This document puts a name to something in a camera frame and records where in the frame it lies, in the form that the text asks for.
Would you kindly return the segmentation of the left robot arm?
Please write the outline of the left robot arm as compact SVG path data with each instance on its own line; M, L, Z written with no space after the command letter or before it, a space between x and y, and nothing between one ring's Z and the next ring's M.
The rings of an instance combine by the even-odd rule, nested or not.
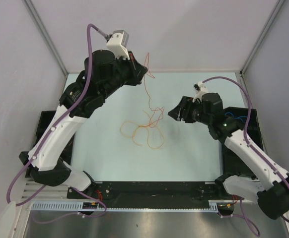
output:
M92 54L92 74L87 80L88 59L85 69L60 97L54 117L37 144L21 152L22 163L29 165L29 174L36 183L55 187L61 184L78 190L84 198L95 194L91 176L74 169L63 160L61 154L76 131L102 107L115 91L124 85L141 84L147 68L128 51L129 58L116 58L109 50L97 50Z

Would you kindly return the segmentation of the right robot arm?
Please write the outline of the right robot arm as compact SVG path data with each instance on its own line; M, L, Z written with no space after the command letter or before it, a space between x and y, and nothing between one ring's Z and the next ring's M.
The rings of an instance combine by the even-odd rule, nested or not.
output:
M206 93L198 99L184 96L168 115L176 121L205 124L212 138L234 152L257 178L222 175L216 179L218 198L231 194L245 198L273 220L289 211L289 172L257 146L241 123L225 114L219 94Z

